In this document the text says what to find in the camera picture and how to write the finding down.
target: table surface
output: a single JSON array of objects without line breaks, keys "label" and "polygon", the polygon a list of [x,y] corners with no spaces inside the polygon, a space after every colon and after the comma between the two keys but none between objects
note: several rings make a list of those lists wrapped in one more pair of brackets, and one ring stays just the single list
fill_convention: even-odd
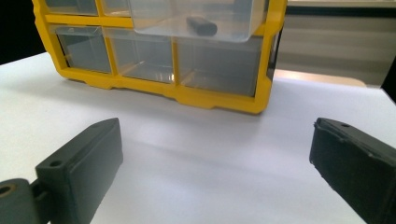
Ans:
[{"label": "table surface", "polygon": [[120,118],[124,164],[92,223],[363,223],[308,156],[318,117],[396,147],[381,90],[276,78],[258,116],[205,110],[60,77],[50,56],[0,66],[0,180],[89,125]]}]

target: yellow storage organizer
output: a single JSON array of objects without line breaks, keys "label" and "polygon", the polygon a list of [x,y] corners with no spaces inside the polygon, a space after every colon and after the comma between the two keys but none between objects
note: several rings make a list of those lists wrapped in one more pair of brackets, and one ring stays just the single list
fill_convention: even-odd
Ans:
[{"label": "yellow storage organizer", "polygon": [[61,76],[202,108],[256,114],[267,107],[287,0],[271,0],[265,22],[244,43],[140,35],[130,0],[63,1],[33,0],[35,25]]}]

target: plastic drawer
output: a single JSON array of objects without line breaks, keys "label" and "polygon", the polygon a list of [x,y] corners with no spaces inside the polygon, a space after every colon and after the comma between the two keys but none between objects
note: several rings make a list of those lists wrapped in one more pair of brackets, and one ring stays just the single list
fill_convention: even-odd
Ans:
[{"label": "plastic drawer", "polygon": [[246,43],[178,39],[181,84],[187,87],[253,96],[262,53],[262,37]]},{"label": "plastic drawer", "polygon": [[139,34],[246,42],[262,24],[265,0],[129,0]]},{"label": "plastic drawer", "polygon": [[106,28],[120,75],[172,83],[170,37],[139,35],[133,30]]},{"label": "plastic drawer", "polygon": [[64,50],[69,67],[110,73],[105,40],[99,26],[51,26]]},{"label": "plastic drawer", "polygon": [[105,15],[110,17],[130,17],[129,0],[102,0]]},{"label": "plastic drawer", "polygon": [[49,11],[58,14],[97,16],[95,0],[45,0]]}]

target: white table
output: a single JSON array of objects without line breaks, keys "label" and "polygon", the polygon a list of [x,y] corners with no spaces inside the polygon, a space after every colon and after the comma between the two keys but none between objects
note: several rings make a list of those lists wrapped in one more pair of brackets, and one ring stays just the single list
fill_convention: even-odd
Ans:
[{"label": "white table", "polygon": [[92,223],[363,223],[308,155],[318,117],[396,147],[381,90],[276,78],[251,116],[66,80],[50,56],[0,66],[0,180],[35,166],[102,119],[120,118],[125,161]]}]

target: yellow plastic frame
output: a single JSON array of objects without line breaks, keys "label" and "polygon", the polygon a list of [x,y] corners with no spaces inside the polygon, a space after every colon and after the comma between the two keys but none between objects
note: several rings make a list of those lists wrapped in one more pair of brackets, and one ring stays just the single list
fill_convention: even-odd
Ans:
[{"label": "yellow plastic frame", "polygon": [[177,71],[176,41],[172,42],[175,81],[171,84],[121,76],[117,71],[110,40],[106,37],[106,49],[112,70],[110,75],[68,67],[57,36],[50,32],[50,25],[98,25],[102,27],[133,28],[131,18],[108,17],[103,11],[102,1],[95,1],[98,8],[97,17],[52,14],[45,0],[33,0],[35,6],[35,25],[40,33],[46,51],[50,54],[61,76],[80,80],[90,86],[102,89],[126,88],[156,93],[176,99],[183,105],[193,105],[208,109],[222,107],[257,114],[267,107],[272,87],[272,80],[266,75],[267,66],[273,38],[283,27],[287,0],[270,1],[266,22],[262,24],[254,34],[263,36],[263,43],[256,93],[252,97],[225,92],[207,91],[180,85],[179,73]]}]

